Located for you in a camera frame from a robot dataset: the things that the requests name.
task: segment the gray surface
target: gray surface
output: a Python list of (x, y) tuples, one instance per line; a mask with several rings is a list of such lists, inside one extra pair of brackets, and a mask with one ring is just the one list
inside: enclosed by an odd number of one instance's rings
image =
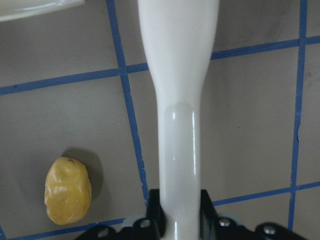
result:
[(231, 214), (241, 219), (249, 230), (254, 231), (256, 226), (265, 222), (274, 222), (286, 226), (288, 224), (288, 206), (290, 194), (268, 196), (217, 206), (220, 214)]
[[(145, 63), (136, 0), (115, 0), (127, 65)], [(221, 0), (214, 51), (297, 39), (293, 0)], [(308, 1), (307, 35), (320, 35)], [(117, 68), (105, 0), (0, 23), (0, 87)], [(298, 183), (320, 181), (320, 44), (306, 47)], [(290, 186), (298, 48), (215, 60), (201, 109), (202, 187), (213, 200)], [(157, 116), (148, 71), (129, 75), (149, 189), (159, 186)], [(119, 77), (0, 96), (0, 225), (7, 238), (144, 213)], [(57, 226), (44, 206), (46, 174), (61, 155), (83, 161), (93, 187), (88, 215)], [(298, 191), (294, 229), (319, 239), (319, 188)], [(289, 194), (219, 206), (251, 229), (288, 222)], [(45, 239), (73, 239), (79, 233)]]
[(0, 87), (117, 68), (105, 0), (0, 22)]
[(298, 184), (320, 181), (320, 44), (307, 46), (305, 59)]
[(308, 240), (317, 240), (320, 236), (320, 187), (301, 190), (295, 196), (293, 229)]
[(307, 11), (306, 36), (312, 37), (320, 35), (320, 1), (309, 0)]
[(214, 200), (290, 185), (297, 53), (288, 48), (210, 63), (201, 166), (202, 187)]
[[(0, 219), (7, 238), (145, 212), (118, 77), (3, 95), (0, 102)], [(61, 155), (87, 166), (93, 195), (87, 216), (65, 226), (51, 222), (44, 205), (46, 175)]]
[[(117, 0), (116, 10), (127, 65), (146, 62), (137, 1)], [(299, 37), (299, 1), (221, 0), (215, 52)]]
[(299, 37), (299, 1), (221, 0), (215, 52)]

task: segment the white plastic tool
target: white plastic tool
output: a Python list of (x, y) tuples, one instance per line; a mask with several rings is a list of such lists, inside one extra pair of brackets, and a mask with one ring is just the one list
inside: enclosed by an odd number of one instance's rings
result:
[(138, 0), (158, 114), (160, 203), (165, 240), (198, 240), (200, 101), (219, 0)]
[(0, 0), (0, 22), (84, 4), (85, 0)]

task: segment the blue tape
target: blue tape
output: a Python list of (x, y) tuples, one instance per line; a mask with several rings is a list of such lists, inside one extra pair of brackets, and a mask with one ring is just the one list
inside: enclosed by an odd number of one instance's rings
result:
[(79, 73), (79, 74), (68, 75), (68, 76), (53, 77), (53, 78), (48, 78), (48, 79), (43, 79), (38, 81), (31, 81), (31, 82), (26, 82), (21, 84), (15, 84), (11, 86), (0, 87), (0, 95), (14, 94), (14, 93), (52, 87), (57, 85), (63, 85), (63, 84), (71, 84), (71, 83), (78, 83), (78, 82), (89, 81), (89, 80), (110, 78), (118, 75), (119, 75), (118, 69), (108, 69), (108, 70), (101, 70), (101, 71)]
[(312, 189), (312, 188), (318, 188), (320, 187), (320, 181), (312, 182), (312, 183), (307, 183), (303, 185), (296, 186), (296, 190), (305, 190), (305, 189)]
[(268, 52), (273, 50), (294, 48), (297, 46), (299, 46), (298, 39), (279, 41), (274, 43), (266, 43), (266, 44), (261, 44), (256, 46), (240, 47), (240, 48), (235, 48), (230, 50), (213, 52), (211, 55), (211, 60), (225, 59), (225, 58), (243, 56), (248, 54), (256, 54), (256, 53)]
[(320, 36), (311, 36), (307, 37), (305, 39), (305, 44), (310, 45), (310, 44), (320, 44)]
[(6, 235), (4, 233), (4, 230), (2, 229), (0, 225), (0, 240), (7, 240)]
[(279, 194), (287, 194), (290, 192), (291, 192), (291, 188), (286, 187), (286, 188), (281, 188), (277, 190), (264, 191), (264, 192), (258, 192), (258, 193), (253, 193), (249, 195), (244, 195), (244, 196), (231, 197), (223, 200), (213, 201), (212, 203), (214, 206), (219, 206), (219, 205), (243, 202), (243, 201), (252, 200), (252, 199), (270, 197), (270, 196), (279, 195)]
[(128, 74), (148, 71), (149, 67), (147, 63), (140, 63), (135, 65), (129, 65), (126, 67), (126, 71)]
[[(149, 199), (149, 190), (148, 190), (148, 184), (147, 184), (147, 175), (145, 170), (145, 163), (143, 161), (142, 157), (142, 149), (141, 149), (141, 143), (140, 138), (138, 134), (138, 126), (137, 126), (137, 120), (136, 120), (136, 114), (134, 109), (134, 104), (131, 96), (131, 90), (130, 90), (130, 83), (129, 83), (129, 77), (127, 72), (127, 66), (125, 61), (125, 54), (122, 48), (121, 44), (121, 36), (118, 28), (118, 20), (116, 15), (116, 6), (114, 0), (106, 0), (106, 7), (109, 15), (110, 20), (110, 26), (111, 26), (111, 32), (112, 32), (112, 38), (113, 38), (113, 44), (114, 49), (116, 53), (116, 59), (118, 62), (118, 67), (121, 69), (120, 71), (120, 78), (121, 78), (121, 84), (123, 89), (123, 95), (126, 105), (126, 111), (129, 118), (129, 124), (130, 124), (130, 130), (133, 140), (133, 146), (135, 151), (135, 157), (137, 162), (137, 167), (139, 171), (139, 177), (140, 181), (142, 183), (142, 193), (144, 198), (145, 206), (148, 206), (148, 199)], [(141, 65), (132, 65), (129, 67), (129, 69), (137, 69), (141, 67)]]
[(297, 80), (295, 94), (295, 114), (293, 129), (293, 146), (291, 162), (291, 197), (289, 202), (288, 229), (293, 230), (295, 221), (296, 188), (299, 157), (299, 126), (301, 124), (302, 95), (305, 74), (306, 32), (307, 32), (307, 0), (300, 1), (299, 51), (297, 64)]

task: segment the metal screw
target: metal screw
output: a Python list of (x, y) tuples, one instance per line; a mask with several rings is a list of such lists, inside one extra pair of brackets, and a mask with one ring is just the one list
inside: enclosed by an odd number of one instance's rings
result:
[(108, 236), (108, 234), (109, 234), (109, 229), (105, 228), (105, 229), (98, 232), (98, 238), (106, 237), (106, 236)]
[(263, 231), (265, 234), (269, 234), (269, 235), (275, 235), (276, 234), (276, 229), (273, 226), (270, 225), (265, 225), (263, 227)]
[(144, 229), (144, 228), (148, 228), (150, 227), (151, 223), (150, 220), (148, 219), (144, 219), (140, 222), (140, 228)]
[(219, 224), (221, 227), (229, 227), (231, 222), (228, 218), (221, 218)]

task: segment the potato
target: potato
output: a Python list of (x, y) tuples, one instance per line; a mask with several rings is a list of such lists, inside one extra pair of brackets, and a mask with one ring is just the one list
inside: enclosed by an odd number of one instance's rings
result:
[(45, 180), (47, 215), (58, 225), (79, 221), (89, 210), (91, 191), (86, 167), (70, 157), (58, 158)]

